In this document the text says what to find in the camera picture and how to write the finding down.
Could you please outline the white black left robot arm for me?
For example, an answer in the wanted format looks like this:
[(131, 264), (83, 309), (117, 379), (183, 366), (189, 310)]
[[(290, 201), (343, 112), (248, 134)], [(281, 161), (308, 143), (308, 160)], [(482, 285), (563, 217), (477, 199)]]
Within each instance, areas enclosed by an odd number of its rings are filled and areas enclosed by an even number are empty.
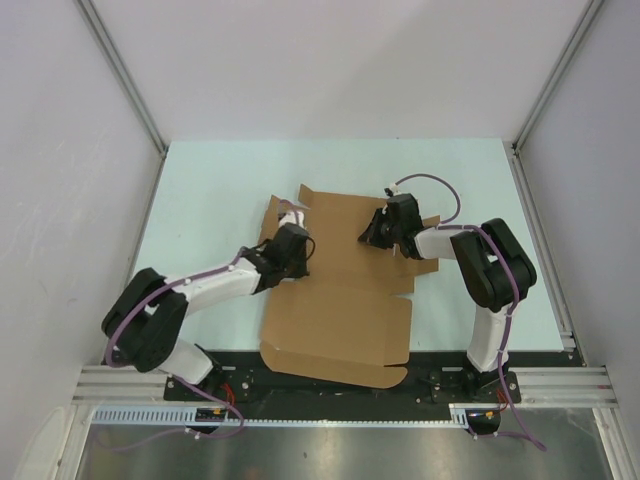
[(316, 242), (301, 225), (285, 223), (254, 247), (241, 247), (227, 264), (170, 279), (153, 268), (138, 271), (102, 321), (104, 355), (112, 368), (162, 371), (185, 382), (197, 398), (221, 387), (219, 364), (180, 337), (187, 317), (218, 303), (253, 296), (309, 274)]

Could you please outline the brown cardboard box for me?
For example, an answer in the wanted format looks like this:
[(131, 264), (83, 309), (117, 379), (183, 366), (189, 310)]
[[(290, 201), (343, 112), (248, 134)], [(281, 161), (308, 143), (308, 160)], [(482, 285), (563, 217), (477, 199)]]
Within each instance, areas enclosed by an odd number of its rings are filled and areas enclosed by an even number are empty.
[(299, 188), (315, 241), (308, 275), (267, 293), (260, 355), (273, 372), (388, 389), (407, 376), (417, 278), (436, 260), (413, 260), (359, 242), (384, 199)]

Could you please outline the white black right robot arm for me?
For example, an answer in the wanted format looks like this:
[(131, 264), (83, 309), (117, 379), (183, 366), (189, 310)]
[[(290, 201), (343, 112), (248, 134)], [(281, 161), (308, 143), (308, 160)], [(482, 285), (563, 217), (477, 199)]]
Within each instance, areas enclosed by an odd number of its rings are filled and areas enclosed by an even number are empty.
[(378, 249), (397, 247), (409, 259), (457, 263), (476, 310), (466, 363), (453, 387), (473, 401), (486, 400), (505, 378), (515, 310), (537, 282), (532, 261), (506, 222), (426, 226), (417, 200), (398, 194), (375, 210), (358, 241)]

